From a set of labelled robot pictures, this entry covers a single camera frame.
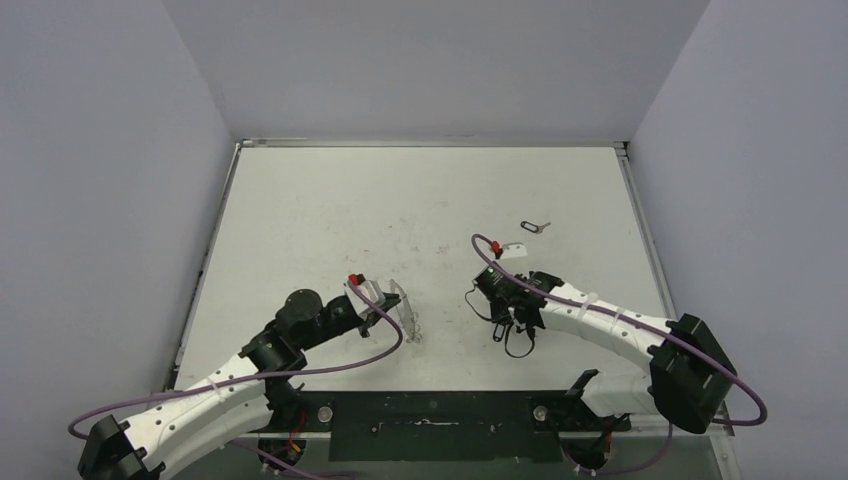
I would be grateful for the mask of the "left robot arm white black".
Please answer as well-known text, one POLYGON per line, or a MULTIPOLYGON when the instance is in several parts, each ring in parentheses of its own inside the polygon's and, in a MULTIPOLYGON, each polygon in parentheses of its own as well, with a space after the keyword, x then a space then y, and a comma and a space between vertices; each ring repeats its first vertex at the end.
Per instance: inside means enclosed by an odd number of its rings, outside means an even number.
POLYGON ((77 466, 80 477, 170 479, 243 434, 299 425, 308 405, 290 380, 304 371, 306 351, 350 331, 367 336, 404 299, 372 281, 329 302, 310 289, 294 291, 259 334, 203 380, 124 420, 98 420, 77 466))

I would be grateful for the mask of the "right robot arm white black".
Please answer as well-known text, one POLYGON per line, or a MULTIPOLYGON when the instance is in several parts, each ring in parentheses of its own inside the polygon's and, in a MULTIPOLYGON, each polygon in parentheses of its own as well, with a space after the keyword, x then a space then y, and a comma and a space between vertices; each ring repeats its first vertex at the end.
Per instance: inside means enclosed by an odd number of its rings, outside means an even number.
POLYGON ((660 415, 689 433, 707 431, 731 389, 724 370, 736 371, 700 318, 644 316, 601 300, 556 276, 537 271, 513 280, 493 268, 473 280, 490 306, 495 337, 509 327, 567 333, 638 367, 631 374, 598 371, 565 402, 568 421, 588 429, 603 417, 660 415))

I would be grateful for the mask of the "grey key holder with rings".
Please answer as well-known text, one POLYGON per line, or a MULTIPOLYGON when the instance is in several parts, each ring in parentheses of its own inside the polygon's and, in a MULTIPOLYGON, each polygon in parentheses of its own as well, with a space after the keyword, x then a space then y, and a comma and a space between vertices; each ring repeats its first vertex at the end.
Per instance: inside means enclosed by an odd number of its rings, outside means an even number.
POLYGON ((420 343, 423 339, 418 314, 412 309, 409 297, 395 279, 389 280, 390 292, 397 294, 400 303, 396 306, 398 320, 407 343, 420 343))

